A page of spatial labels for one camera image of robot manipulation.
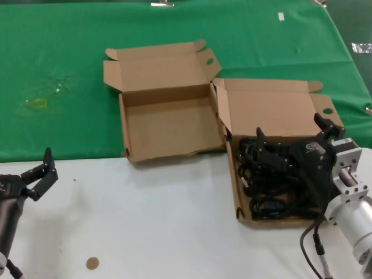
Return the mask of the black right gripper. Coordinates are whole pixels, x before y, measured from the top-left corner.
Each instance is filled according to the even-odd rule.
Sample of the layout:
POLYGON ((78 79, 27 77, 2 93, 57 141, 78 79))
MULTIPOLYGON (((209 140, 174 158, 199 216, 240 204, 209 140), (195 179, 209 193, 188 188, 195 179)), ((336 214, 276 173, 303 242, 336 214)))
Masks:
POLYGON ((320 128, 315 137, 302 138, 291 144, 269 141, 258 127, 255 162, 261 168, 289 174, 294 172, 294 161, 300 182, 316 205, 325 209, 332 192, 333 161, 329 142, 344 139, 345 129, 319 113, 314 115, 314 122, 320 128))

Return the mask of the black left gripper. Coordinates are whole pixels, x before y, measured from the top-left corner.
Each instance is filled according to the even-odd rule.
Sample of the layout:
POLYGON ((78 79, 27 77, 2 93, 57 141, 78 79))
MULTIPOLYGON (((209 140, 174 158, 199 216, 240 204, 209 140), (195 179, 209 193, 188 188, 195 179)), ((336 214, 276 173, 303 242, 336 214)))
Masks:
POLYGON ((45 150, 42 164, 24 172, 21 176, 0 175, 1 200, 8 200, 26 196, 33 201, 38 201, 58 180, 58 173, 55 169, 55 161, 51 148, 45 150), (36 185, 29 189, 25 185, 36 182, 36 185))

